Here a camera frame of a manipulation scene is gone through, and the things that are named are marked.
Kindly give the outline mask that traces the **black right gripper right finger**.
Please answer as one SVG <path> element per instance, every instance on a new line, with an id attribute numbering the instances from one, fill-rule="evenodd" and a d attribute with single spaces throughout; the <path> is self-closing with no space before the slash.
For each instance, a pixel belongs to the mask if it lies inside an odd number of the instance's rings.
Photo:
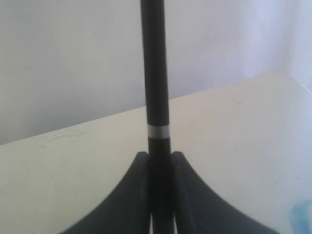
<path id="1" fill-rule="evenodd" d="M 173 152 L 175 221 L 180 234 L 274 234 L 216 194 L 181 152 Z"/>

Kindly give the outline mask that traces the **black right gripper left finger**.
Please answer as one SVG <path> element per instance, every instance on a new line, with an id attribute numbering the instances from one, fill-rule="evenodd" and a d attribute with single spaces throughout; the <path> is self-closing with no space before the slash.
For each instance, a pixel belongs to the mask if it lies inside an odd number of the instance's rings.
<path id="1" fill-rule="evenodd" d="M 130 168 L 113 191 L 87 216 L 64 234 L 148 234 L 149 155 L 137 153 Z"/>

